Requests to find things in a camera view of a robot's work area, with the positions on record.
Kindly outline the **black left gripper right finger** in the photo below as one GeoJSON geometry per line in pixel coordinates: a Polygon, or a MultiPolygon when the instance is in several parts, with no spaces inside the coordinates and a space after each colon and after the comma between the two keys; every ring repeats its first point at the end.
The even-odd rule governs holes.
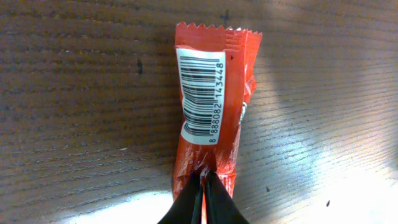
{"type": "Polygon", "coordinates": [[[205,184],[206,219],[209,224],[249,224],[214,172],[205,184]]]}

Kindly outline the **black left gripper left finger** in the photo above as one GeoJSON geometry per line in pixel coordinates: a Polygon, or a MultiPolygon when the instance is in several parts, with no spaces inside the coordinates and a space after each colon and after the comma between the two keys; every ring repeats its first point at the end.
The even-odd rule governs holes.
{"type": "Polygon", "coordinates": [[[200,224],[202,201],[201,179],[199,175],[193,174],[158,224],[200,224]]]}

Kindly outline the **red snack stick packet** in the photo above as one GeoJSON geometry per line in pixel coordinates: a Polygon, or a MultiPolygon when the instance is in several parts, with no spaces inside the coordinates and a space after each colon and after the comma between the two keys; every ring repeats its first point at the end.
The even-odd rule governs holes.
{"type": "Polygon", "coordinates": [[[261,40],[261,33],[249,29],[185,22],[175,29],[183,117],[172,193],[175,201],[190,177],[200,176],[201,223],[207,223],[209,172],[233,197],[241,124],[257,86],[254,64],[261,40]]]}

